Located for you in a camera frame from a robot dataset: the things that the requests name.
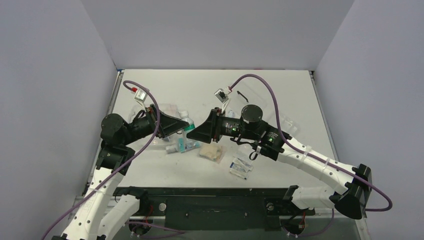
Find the white bottle green label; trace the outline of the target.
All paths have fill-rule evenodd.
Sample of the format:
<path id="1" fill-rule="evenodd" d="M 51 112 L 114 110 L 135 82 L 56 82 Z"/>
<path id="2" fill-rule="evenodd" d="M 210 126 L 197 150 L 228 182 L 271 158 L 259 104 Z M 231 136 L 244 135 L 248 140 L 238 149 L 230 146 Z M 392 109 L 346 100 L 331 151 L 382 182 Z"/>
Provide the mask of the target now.
<path id="1" fill-rule="evenodd" d="M 187 133 L 191 132 L 195 128 L 194 121 L 190 118 L 189 112 L 187 110 L 183 110 L 179 112 L 181 120 L 187 122 L 189 124 L 188 127 L 185 127 L 182 131 L 182 139 L 186 138 Z"/>

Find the white gauze packet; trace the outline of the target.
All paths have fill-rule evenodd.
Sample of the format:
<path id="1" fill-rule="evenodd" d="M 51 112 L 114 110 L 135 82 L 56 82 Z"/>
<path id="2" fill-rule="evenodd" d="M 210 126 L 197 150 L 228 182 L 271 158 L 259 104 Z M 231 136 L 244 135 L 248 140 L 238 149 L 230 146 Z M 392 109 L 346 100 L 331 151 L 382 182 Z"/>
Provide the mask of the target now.
<path id="1" fill-rule="evenodd" d="M 250 145 L 243 144 L 238 146 L 233 156 L 241 161 L 246 162 L 247 164 L 252 165 L 255 161 L 253 158 L 256 156 L 256 151 Z"/>

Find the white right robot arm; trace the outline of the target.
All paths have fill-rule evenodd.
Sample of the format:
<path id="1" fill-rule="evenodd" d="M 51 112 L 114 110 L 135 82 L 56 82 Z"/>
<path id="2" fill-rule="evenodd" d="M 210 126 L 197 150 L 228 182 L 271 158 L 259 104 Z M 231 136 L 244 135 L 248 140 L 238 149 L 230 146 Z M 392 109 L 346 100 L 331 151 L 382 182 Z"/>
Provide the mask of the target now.
<path id="1" fill-rule="evenodd" d="M 216 107 L 187 137 L 210 144 L 226 136 L 238 145 L 250 145 L 252 159 L 258 155 L 268 157 L 325 183 L 324 187 L 312 188 L 295 185 L 282 199 L 282 207 L 289 214 L 299 209 L 329 208 L 348 218 L 362 219 L 372 191 L 368 185 L 372 180 L 371 169 L 364 164 L 352 166 L 319 154 L 289 134 L 279 134 L 278 129 L 262 117 L 262 109 L 254 104 L 244 106 L 240 118 L 227 117 Z"/>

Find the white bottle blue label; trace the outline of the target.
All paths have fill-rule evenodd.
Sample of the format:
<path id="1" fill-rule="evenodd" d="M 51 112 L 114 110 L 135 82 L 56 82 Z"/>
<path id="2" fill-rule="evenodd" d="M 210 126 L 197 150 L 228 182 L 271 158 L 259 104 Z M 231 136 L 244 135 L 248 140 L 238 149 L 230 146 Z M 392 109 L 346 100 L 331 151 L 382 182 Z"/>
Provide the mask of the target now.
<path id="1" fill-rule="evenodd" d="M 234 118 L 234 117 L 235 117 L 235 113 L 234 113 L 234 112 L 230 109 L 230 110 L 227 112 L 226 116 L 227 116 L 227 117 L 229 117 L 229 118 Z"/>

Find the clear plastic medicine box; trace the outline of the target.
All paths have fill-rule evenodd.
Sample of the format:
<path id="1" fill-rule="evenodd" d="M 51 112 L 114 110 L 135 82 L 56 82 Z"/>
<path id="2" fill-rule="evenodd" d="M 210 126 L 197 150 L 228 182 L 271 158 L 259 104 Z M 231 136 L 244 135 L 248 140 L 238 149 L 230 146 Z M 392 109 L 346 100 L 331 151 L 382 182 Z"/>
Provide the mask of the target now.
<path id="1" fill-rule="evenodd" d="M 188 126 L 182 122 L 178 106 L 172 103 L 160 103 L 158 108 L 154 104 L 147 108 L 136 104 L 130 110 L 128 119 L 130 132 L 136 140 L 154 136 L 149 148 L 168 153 L 178 151 L 183 128 Z"/>

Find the teal packet of supplies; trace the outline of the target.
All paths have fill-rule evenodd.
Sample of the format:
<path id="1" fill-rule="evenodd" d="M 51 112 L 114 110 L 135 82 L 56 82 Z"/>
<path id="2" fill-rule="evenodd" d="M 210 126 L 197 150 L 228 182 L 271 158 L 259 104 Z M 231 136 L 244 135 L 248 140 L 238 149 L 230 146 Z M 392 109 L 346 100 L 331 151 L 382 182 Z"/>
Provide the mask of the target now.
<path id="1" fill-rule="evenodd" d="M 193 149 L 199 148 L 201 146 L 199 141 L 195 141 L 192 139 L 179 138 L 177 151 L 180 153 L 184 153 L 187 151 L 191 151 Z"/>

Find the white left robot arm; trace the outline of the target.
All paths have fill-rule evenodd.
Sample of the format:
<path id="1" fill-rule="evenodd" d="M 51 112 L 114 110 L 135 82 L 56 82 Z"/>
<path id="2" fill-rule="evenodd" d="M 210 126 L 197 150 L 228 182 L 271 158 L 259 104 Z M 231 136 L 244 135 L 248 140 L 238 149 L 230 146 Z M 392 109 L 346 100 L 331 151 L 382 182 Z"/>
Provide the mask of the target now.
<path id="1" fill-rule="evenodd" d="M 86 194 L 76 204 L 77 211 L 65 230 L 52 239 L 111 240 L 133 214 L 143 215 L 149 210 L 147 192 L 130 187 L 123 199 L 106 211 L 132 160 L 139 155 L 128 145 L 145 137 L 149 137 L 150 144 L 154 138 L 166 138 L 189 123 L 163 113 L 154 104 L 143 113 L 143 117 L 135 117 L 130 123 L 116 113 L 102 120 L 101 148 Z"/>

